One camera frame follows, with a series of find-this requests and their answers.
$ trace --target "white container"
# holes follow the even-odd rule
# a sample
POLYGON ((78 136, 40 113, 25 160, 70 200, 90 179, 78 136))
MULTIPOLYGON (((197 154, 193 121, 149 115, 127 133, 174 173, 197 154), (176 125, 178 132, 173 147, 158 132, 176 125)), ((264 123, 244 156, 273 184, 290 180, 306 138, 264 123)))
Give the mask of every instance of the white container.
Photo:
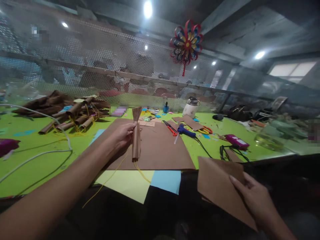
POLYGON ((183 109, 182 116, 189 115, 192 119, 196 116, 198 100, 194 97, 190 97, 186 106, 183 109))

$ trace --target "ceiling light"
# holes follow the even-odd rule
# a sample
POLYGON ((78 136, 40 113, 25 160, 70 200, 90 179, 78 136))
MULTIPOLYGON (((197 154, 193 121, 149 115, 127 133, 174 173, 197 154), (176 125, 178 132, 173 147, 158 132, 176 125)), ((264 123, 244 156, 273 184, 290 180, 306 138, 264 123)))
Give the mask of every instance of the ceiling light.
POLYGON ((144 12, 144 16, 146 18, 150 18, 152 15, 152 5, 150 1, 147 1, 144 3, 144 7, 143 7, 143 12, 144 12))
POLYGON ((260 59, 260 58, 262 58, 262 57, 264 56, 264 54, 265 54, 264 51, 259 52, 254 58, 255 58, 255 59, 260 59))

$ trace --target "blue glue gun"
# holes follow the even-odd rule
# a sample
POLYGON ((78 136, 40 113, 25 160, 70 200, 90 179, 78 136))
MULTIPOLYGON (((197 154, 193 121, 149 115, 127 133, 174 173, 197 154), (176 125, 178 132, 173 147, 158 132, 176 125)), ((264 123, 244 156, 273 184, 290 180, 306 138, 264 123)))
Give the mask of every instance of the blue glue gun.
POLYGON ((181 123, 178 127, 178 133, 179 134, 185 134, 189 137, 195 138, 196 137, 196 133, 190 132, 187 129, 184 128, 183 124, 181 123))

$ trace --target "ceiling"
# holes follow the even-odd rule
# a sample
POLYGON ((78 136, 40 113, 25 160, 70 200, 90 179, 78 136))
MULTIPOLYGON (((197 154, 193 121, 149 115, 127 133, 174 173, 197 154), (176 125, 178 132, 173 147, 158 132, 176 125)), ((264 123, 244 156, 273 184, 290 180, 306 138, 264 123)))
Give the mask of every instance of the ceiling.
POLYGON ((320 52, 316 0, 151 0, 150 19, 143 14, 144 0, 49 2, 78 14, 85 8, 98 21, 163 44, 169 44, 178 25, 193 19, 202 26, 203 54, 233 63, 251 62, 259 51, 266 52, 263 60, 320 52))

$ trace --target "red tassel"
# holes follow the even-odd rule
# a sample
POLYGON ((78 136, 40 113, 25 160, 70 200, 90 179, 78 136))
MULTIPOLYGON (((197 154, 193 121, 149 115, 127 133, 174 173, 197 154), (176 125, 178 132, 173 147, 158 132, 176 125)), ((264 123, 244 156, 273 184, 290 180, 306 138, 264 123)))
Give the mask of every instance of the red tassel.
POLYGON ((184 77, 184 72, 186 71, 186 64, 184 64, 184 67, 183 67, 183 73, 182 73, 182 76, 184 77))

